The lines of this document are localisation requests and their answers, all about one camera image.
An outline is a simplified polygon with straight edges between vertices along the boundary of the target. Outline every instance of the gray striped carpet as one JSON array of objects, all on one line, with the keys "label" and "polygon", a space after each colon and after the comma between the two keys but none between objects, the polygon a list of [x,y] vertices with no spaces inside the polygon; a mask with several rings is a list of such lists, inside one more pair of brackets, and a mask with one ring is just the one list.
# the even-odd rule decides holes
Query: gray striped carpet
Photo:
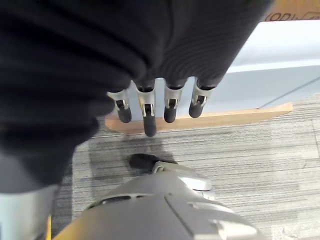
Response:
[{"label": "gray striped carpet", "polygon": [[78,147],[53,215],[55,235],[93,200],[139,172],[127,156],[174,159],[211,178],[216,199],[268,240],[320,239],[320,94],[256,124],[172,130],[149,138],[103,126]]}]

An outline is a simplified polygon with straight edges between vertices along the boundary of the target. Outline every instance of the wooden strip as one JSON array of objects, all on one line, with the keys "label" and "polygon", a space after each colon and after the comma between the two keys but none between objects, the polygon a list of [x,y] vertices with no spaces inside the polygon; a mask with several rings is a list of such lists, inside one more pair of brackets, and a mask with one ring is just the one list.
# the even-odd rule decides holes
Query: wooden strip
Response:
[{"label": "wooden strip", "polygon": [[[163,117],[156,118],[157,131],[168,131],[177,129],[196,129],[222,125],[252,124],[262,120],[271,119],[293,110],[291,102],[264,109],[245,109],[227,112],[204,113],[199,118],[192,118],[189,115],[177,117],[173,123],[167,123]],[[143,121],[131,121],[123,123],[118,116],[110,115],[105,118],[105,125],[119,133],[137,134],[144,132]]]}]

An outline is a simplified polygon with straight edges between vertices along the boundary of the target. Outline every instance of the black rubber tip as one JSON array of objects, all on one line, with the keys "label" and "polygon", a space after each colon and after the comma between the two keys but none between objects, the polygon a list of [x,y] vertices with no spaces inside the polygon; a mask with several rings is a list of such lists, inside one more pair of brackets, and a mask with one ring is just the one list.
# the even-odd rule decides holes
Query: black rubber tip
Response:
[{"label": "black rubber tip", "polygon": [[171,164],[178,164],[174,160],[166,160],[155,155],[151,154],[144,154],[144,153],[136,153],[129,156],[129,165],[133,169],[140,169],[140,170],[148,170],[151,171],[156,162],[165,162]]},{"label": "black rubber tip", "polygon": [[143,127],[145,135],[153,137],[157,132],[156,117],[147,114],[143,117]]},{"label": "black rubber tip", "polygon": [[197,105],[193,105],[192,102],[190,103],[190,107],[189,107],[189,115],[190,117],[196,119],[198,117],[200,117],[200,115],[202,114],[202,110],[204,109],[203,106],[201,106],[200,103],[198,103]]},{"label": "black rubber tip", "polygon": [[170,108],[166,108],[164,107],[164,120],[167,123],[173,123],[176,120],[176,113],[177,113],[177,109],[170,107]]},{"label": "black rubber tip", "polygon": [[121,122],[127,124],[131,121],[131,110],[130,107],[128,109],[120,108],[118,111],[118,116]]}]

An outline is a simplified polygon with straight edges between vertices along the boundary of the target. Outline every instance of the silver metal bracket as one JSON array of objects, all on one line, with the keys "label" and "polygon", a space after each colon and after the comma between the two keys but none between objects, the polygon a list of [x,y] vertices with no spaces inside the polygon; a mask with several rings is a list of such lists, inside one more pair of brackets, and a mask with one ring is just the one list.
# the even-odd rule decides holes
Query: silver metal bracket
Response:
[{"label": "silver metal bracket", "polygon": [[150,115],[155,116],[156,113],[156,91],[153,89],[152,91],[149,92],[143,92],[139,91],[136,88],[136,91],[138,93],[138,98],[139,98],[139,105],[141,108],[142,115],[144,117],[147,116],[147,110],[146,110],[146,105],[150,105]]},{"label": "silver metal bracket", "polygon": [[152,172],[154,174],[159,172],[175,172],[180,180],[189,188],[196,191],[210,191],[212,188],[211,181],[208,177],[183,165],[157,161]]},{"label": "silver metal bracket", "polygon": [[176,109],[179,105],[181,94],[183,91],[183,87],[180,89],[171,89],[165,85],[164,87],[164,104],[165,107],[168,109],[172,106],[170,106],[170,100],[175,100],[175,105],[173,106],[174,109]]},{"label": "silver metal bracket", "polygon": [[212,91],[213,91],[213,89],[210,89],[210,90],[200,89],[197,86],[197,79],[196,79],[194,81],[193,91],[192,91],[192,99],[191,99],[192,105],[194,105],[194,106],[197,105],[199,97],[203,97],[203,100],[201,103],[201,107],[203,107],[207,103],[208,98],[210,97]]},{"label": "silver metal bracket", "polygon": [[122,101],[124,109],[129,108],[129,97],[126,89],[123,89],[122,91],[118,92],[108,92],[107,95],[114,100],[115,108],[117,111],[120,110],[117,101]]}]

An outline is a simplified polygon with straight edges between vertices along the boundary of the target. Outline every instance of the robotic hand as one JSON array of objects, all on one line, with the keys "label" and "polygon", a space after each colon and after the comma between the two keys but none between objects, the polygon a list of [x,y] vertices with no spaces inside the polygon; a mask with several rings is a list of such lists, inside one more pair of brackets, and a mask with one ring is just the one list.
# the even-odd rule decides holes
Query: robotic hand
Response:
[{"label": "robotic hand", "polygon": [[214,201],[210,180],[190,168],[135,154],[137,177],[91,204],[54,240],[261,240],[259,231]]},{"label": "robotic hand", "polygon": [[[81,4],[59,0],[19,4],[1,1],[0,240],[45,237],[46,222],[64,170],[75,147],[98,129],[96,118],[110,113],[116,105],[120,119],[131,120],[126,97],[131,80],[137,86],[146,135],[156,133],[155,78],[165,78],[164,118],[173,122],[186,78],[197,77],[189,114],[199,117],[207,98],[271,3],[272,0],[107,0]],[[146,181],[137,179],[137,186],[143,182],[141,187],[132,186],[132,191],[126,188],[123,193],[136,189],[137,193],[152,196],[130,199],[128,205],[125,201],[100,205],[84,216],[95,215],[98,209],[112,211],[112,207],[123,206],[137,214],[130,216],[134,224],[130,238],[142,233],[144,225],[138,223],[154,229],[152,236],[144,239],[159,233],[165,236],[165,232],[170,233],[166,239],[224,236],[222,232],[230,225],[223,221],[228,219],[210,218],[214,221],[208,223],[203,208],[211,209],[210,214],[235,215],[216,210],[217,203],[199,198],[178,175],[165,170],[141,178]],[[149,180],[151,187],[142,187]],[[153,185],[161,191],[152,190]],[[143,203],[152,208],[141,214],[138,209]],[[130,207],[135,204],[137,212]],[[189,222],[191,218],[199,222]],[[113,239],[117,238],[117,230],[119,239],[124,236],[119,222],[94,223],[114,227],[108,228]],[[169,226],[173,227],[170,231],[162,228]]]}]

